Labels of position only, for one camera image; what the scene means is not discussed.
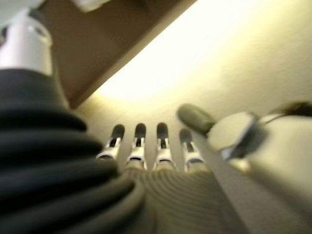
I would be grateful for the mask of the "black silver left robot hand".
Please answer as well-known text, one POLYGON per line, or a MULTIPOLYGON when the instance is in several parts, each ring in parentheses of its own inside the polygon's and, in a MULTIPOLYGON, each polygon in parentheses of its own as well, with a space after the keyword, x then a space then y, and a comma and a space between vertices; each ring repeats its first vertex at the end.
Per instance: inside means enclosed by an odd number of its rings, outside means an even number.
POLYGON ((246 234, 199 158, 120 170, 67 106, 41 14, 13 15, 0 36, 0 231, 3 234, 246 234))

